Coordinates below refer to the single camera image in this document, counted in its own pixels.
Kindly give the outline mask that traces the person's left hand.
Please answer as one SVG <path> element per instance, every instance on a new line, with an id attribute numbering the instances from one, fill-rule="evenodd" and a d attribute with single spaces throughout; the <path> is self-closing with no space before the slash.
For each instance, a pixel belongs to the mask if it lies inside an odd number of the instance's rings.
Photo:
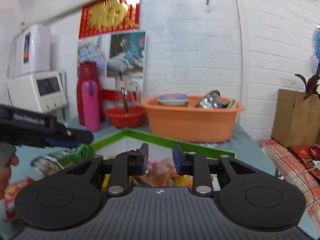
<path id="1" fill-rule="evenodd" d="M 19 159 L 17 155 L 13 155 L 8 162 L 6 167 L 0 168 L 0 200 L 4 198 L 5 191 L 9 185 L 9 180 L 11 178 L 11 167 L 17 166 L 19 164 Z"/>

